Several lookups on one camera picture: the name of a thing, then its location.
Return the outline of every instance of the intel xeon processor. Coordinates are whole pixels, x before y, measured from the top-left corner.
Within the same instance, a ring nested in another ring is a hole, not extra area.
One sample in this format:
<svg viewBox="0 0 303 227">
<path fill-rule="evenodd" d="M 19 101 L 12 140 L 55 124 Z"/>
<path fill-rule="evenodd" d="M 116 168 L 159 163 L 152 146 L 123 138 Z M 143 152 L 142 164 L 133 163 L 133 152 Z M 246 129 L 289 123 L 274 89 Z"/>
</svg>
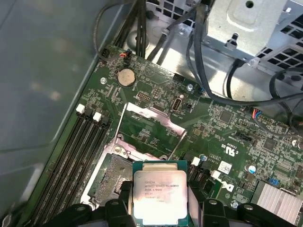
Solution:
<svg viewBox="0 0 303 227">
<path fill-rule="evenodd" d="M 184 161 L 133 164 L 133 217 L 137 224 L 188 224 L 187 173 L 180 168 L 186 165 Z"/>
</svg>

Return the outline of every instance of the aluminum heatsink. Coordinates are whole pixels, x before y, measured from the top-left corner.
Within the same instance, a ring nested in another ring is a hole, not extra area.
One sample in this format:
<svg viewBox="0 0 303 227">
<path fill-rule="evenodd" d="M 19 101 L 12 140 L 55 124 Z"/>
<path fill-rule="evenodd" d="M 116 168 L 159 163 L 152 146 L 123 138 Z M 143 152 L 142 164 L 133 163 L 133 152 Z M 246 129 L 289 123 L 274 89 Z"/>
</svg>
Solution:
<svg viewBox="0 0 303 227">
<path fill-rule="evenodd" d="M 302 199 L 265 182 L 259 182 L 251 200 L 251 203 L 263 207 L 292 224 L 296 221 L 302 202 Z"/>
</svg>

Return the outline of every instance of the screw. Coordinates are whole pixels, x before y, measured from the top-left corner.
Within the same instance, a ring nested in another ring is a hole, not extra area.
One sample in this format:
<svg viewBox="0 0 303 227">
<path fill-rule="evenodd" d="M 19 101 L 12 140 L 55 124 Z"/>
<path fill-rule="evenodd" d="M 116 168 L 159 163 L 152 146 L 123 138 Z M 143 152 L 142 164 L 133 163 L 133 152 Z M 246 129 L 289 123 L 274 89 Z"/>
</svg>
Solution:
<svg viewBox="0 0 303 227">
<path fill-rule="evenodd" d="M 115 152 L 116 153 L 120 153 L 122 151 L 122 149 L 120 147 L 115 147 Z"/>
<path fill-rule="evenodd" d="M 249 62 L 247 63 L 249 66 L 252 66 L 254 64 L 254 60 L 249 60 Z"/>
<path fill-rule="evenodd" d="M 233 203 L 232 203 L 232 208 L 237 208 L 238 205 L 239 205 L 239 204 L 238 204 L 237 202 L 233 202 Z"/>
<path fill-rule="evenodd" d="M 217 201 L 216 200 L 210 200 L 209 203 L 212 204 L 212 205 L 216 205 Z"/>
<path fill-rule="evenodd" d="M 247 210 L 253 210 L 254 208 L 250 205 L 244 205 L 244 208 Z"/>
<path fill-rule="evenodd" d="M 187 91 L 192 91 L 192 90 L 194 89 L 194 85 L 188 84 L 188 85 L 186 86 L 186 89 L 187 89 Z"/>
<path fill-rule="evenodd" d="M 184 28 L 181 28 L 181 29 L 179 30 L 179 34 L 180 34 L 180 35 L 184 35 L 185 32 L 186 32 L 186 30 L 185 30 Z"/>
<path fill-rule="evenodd" d="M 101 83 L 101 84 L 106 84 L 106 82 L 107 82 L 107 79 L 106 79 L 105 77 L 102 77 L 102 78 L 100 79 L 100 83 Z"/>
</svg>

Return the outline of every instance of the capacitor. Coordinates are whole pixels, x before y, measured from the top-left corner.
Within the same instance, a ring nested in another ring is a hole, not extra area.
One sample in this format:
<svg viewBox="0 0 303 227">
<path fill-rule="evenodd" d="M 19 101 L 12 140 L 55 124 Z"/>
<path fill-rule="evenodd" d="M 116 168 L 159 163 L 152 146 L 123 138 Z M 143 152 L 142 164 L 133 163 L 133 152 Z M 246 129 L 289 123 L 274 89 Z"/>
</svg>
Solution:
<svg viewBox="0 0 303 227">
<path fill-rule="evenodd" d="M 207 161 L 207 156 L 201 155 L 201 156 L 200 156 L 200 160 L 201 160 L 202 162 L 206 162 L 206 161 Z"/>
<path fill-rule="evenodd" d="M 249 167 L 248 167 L 248 172 L 250 172 L 251 174 L 255 174 L 255 172 L 256 172 L 256 167 L 255 167 L 255 166 L 249 166 Z"/>
<path fill-rule="evenodd" d="M 300 142 L 300 143 L 298 144 L 298 148 L 301 149 L 301 150 L 303 150 L 303 142 Z"/>
</svg>

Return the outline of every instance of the ram slot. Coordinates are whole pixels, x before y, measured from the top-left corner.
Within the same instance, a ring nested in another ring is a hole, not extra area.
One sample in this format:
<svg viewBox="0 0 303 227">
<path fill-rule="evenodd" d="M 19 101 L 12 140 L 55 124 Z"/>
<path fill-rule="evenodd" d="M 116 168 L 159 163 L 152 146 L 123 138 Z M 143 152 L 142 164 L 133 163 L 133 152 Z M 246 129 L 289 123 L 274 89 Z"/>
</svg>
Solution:
<svg viewBox="0 0 303 227">
<path fill-rule="evenodd" d="M 89 152 L 87 164 L 83 167 L 83 170 L 81 171 L 80 176 L 78 178 L 76 188 L 74 189 L 74 191 L 71 192 L 69 199 L 65 204 L 65 206 L 63 207 L 63 209 L 66 209 L 73 204 L 77 194 L 80 191 L 81 186 L 87 183 L 85 182 L 85 179 L 86 181 L 88 180 L 87 175 L 90 175 L 90 172 L 93 170 L 93 168 L 91 168 L 91 164 L 93 163 L 94 159 L 96 158 L 99 152 L 99 149 L 105 138 L 106 132 L 107 132 L 107 126 L 106 125 L 101 126 L 101 129 L 99 130 L 96 136 L 95 144 L 92 147 L 91 152 Z"/>
<path fill-rule="evenodd" d="M 77 151 L 80 149 L 83 142 L 87 138 L 90 129 L 91 122 L 89 120 L 85 120 L 74 142 L 68 150 L 68 155 L 65 158 L 63 165 L 59 167 L 60 170 L 56 174 L 55 183 L 49 187 L 49 193 L 46 197 L 47 199 L 43 201 L 43 204 L 40 208 L 41 215 L 38 214 L 35 223 L 43 224 L 48 220 L 47 217 L 51 215 L 54 206 L 58 202 L 61 191 L 63 190 L 64 183 L 69 177 L 71 167 L 74 165 L 75 157 L 78 153 Z"/>
<path fill-rule="evenodd" d="M 75 163 L 71 167 L 70 174 L 68 176 L 67 181 L 64 183 L 64 189 L 60 193 L 60 198 L 58 199 L 58 202 L 56 203 L 53 211 L 51 212 L 51 217 L 53 218 L 58 213 L 62 211 L 62 208 L 65 207 L 65 204 L 68 200 L 68 198 L 71 196 L 71 191 L 75 188 L 75 183 L 77 182 L 77 178 L 79 176 L 79 173 L 82 172 L 83 167 L 86 166 L 88 163 L 85 159 L 86 155 L 89 153 L 89 149 L 91 148 L 95 136 L 99 130 L 99 126 L 94 124 L 92 126 L 92 130 L 88 134 L 87 140 L 83 143 L 83 146 L 77 151 L 78 155 L 75 158 Z"/>
<path fill-rule="evenodd" d="M 31 219 L 36 218 L 38 216 L 38 213 L 41 210 L 42 203 L 46 200 L 46 196 L 49 192 L 50 186 L 54 183 L 56 176 L 57 176 L 56 174 L 57 174 L 58 170 L 60 169 L 60 167 L 63 165 L 64 160 L 66 159 L 66 156 L 68 155 L 68 151 L 69 151 L 71 145 L 73 144 L 73 142 L 75 141 L 75 138 L 80 130 L 80 127 L 83 125 L 83 121 L 84 121 L 83 117 L 79 116 L 77 118 L 77 121 L 65 142 L 65 145 L 59 155 L 59 158 L 55 162 L 51 176 L 48 178 L 45 186 L 43 187 L 42 193 L 38 200 L 38 204 L 36 205 L 35 210 L 33 211 L 32 215 L 31 215 Z"/>
</svg>

